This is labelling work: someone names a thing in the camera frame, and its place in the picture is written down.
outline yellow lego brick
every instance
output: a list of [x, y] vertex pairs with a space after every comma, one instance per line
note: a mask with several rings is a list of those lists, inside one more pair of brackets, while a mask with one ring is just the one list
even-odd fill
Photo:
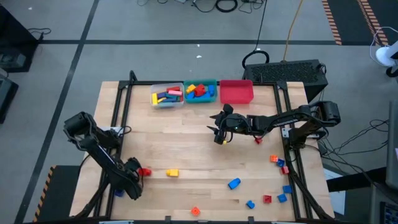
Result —
[[190, 86], [188, 86], [188, 88], [186, 90], [187, 94], [191, 93], [195, 88], [196, 88], [196, 86], [194, 84], [191, 84]]
[[169, 177], [178, 177], [178, 169], [169, 169], [169, 170], [166, 170], [166, 174], [167, 174]]
[[160, 103], [160, 102], [162, 102], [162, 101], [164, 101], [166, 99], [167, 99], [166, 97], [163, 97], [163, 98], [158, 99], [157, 102]]
[[156, 105], [157, 104], [157, 93], [152, 94], [152, 104]]

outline wooden tabletop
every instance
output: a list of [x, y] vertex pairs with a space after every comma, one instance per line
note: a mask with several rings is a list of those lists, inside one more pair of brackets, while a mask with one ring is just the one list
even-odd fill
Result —
[[[111, 124], [118, 82], [103, 82], [95, 121], [99, 127]], [[292, 108], [307, 104], [302, 83], [288, 83]], [[282, 107], [283, 93], [280, 92]], [[206, 125], [215, 126], [209, 116], [218, 114], [223, 105], [215, 103], [184, 104], [177, 109], [155, 110], [150, 105], [150, 86], [133, 86], [127, 125], [132, 133], [125, 135], [121, 159], [136, 157], [143, 167], [152, 169], [144, 178], [142, 197], [131, 200], [127, 194], [115, 197], [113, 220], [235, 220], [294, 221], [292, 199], [279, 203], [277, 195], [288, 185], [287, 175], [281, 173], [269, 156], [284, 157], [279, 128], [267, 134], [257, 145], [250, 136], [235, 134], [233, 141], [220, 146], [213, 142], [214, 134]], [[248, 105], [233, 105], [234, 112], [243, 115], [277, 113], [271, 86], [254, 86], [254, 99]], [[120, 110], [118, 126], [121, 122]], [[315, 140], [307, 144], [316, 146]], [[329, 193], [319, 152], [311, 147], [301, 150], [303, 168], [309, 191], [331, 216]], [[178, 178], [167, 177], [167, 169], [180, 169]], [[98, 188], [101, 168], [88, 159], [81, 169], [70, 215], [77, 214]], [[234, 190], [229, 181], [239, 177], [242, 182]], [[298, 191], [300, 213], [305, 217], [302, 194]], [[272, 203], [264, 204], [263, 195], [271, 195]], [[104, 194], [101, 214], [105, 212], [108, 190]], [[252, 200], [256, 207], [245, 204]], [[198, 207], [201, 214], [194, 217], [190, 210]]]

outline orange block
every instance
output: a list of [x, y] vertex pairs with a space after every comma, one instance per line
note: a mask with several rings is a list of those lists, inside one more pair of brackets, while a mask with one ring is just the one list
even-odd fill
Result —
[[194, 208], [191, 210], [191, 213], [192, 213], [192, 215], [194, 215], [194, 216], [198, 216], [198, 215], [200, 214], [200, 210], [199, 210], [199, 208], [194, 207]]
[[278, 162], [278, 157], [276, 155], [270, 155], [269, 160], [271, 162]]

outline red tray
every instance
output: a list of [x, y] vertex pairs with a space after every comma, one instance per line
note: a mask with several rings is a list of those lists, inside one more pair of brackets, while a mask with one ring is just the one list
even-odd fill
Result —
[[220, 99], [222, 103], [250, 103], [254, 98], [251, 80], [221, 80]]

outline blue block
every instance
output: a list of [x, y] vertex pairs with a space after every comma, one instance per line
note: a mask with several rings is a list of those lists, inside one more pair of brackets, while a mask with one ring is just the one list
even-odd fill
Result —
[[284, 202], [287, 201], [287, 198], [286, 198], [285, 194], [278, 195], [278, 199], [279, 199], [280, 203], [284, 203]]
[[284, 190], [285, 194], [291, 194], [292, 193], [292, 187], [290, 185], [283, 186], [282, 189]]
[[248, 200], [248, 202], [246, 202], [246, 205], [247, 205], [250, 209], [254, 209], [254, 207], [256, 206], [256, 204], [254, 204], [251, 200]]
[[124, 190], [115, 190], [115, 191], [114, 191], [114, 194], [115, 194], [115, 196], [123, 197], [123, 195], [124, 195]]
[[278, 162], [276, 162], [276, 164], [277, 164], [279, 167], [283, 167], [283, 166], [285, 165], [285, 161], [284, 161], [283, 159], [278, 159]]
[[195, 93], [191, 92], [190, 94], [187, 95], [187, 99], [194, 99]]
[[163, 98], [163, 97], [166, 97], [166, 92], [158, 93], [158, 94], [157, 94], [157, 98], [158, 98], [158, 99]]
[[235, 189], [239, 184], [241, 183], [241, 179], [235, 178], [233, 179], [228, 186], [230, 187], [231, 190]]
[[209, 93], [210, 93], [210, 96], [214, 96], [214, 85], [209, 85], [208, 86], [208, 89], [209, 89]]

